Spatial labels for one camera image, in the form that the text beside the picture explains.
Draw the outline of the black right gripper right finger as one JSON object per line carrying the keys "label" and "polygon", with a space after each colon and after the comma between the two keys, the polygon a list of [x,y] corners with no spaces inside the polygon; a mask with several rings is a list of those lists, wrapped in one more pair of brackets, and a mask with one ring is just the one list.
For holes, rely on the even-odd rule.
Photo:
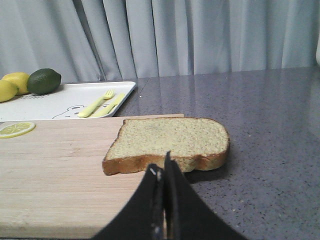
{"label": "black right gripper right finger", "polygon": [[244,240],[202,201],[171,159],[164,160],[167,234],[172,240]]}

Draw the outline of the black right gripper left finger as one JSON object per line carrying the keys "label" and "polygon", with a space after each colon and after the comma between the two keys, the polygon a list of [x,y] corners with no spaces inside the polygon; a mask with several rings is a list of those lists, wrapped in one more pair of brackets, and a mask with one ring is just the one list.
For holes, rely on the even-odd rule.
{"label": "black right gripper left finger", "polygon": [[150,164],[138,188],[93,240],[162,240],[164,221],[163,170]]}

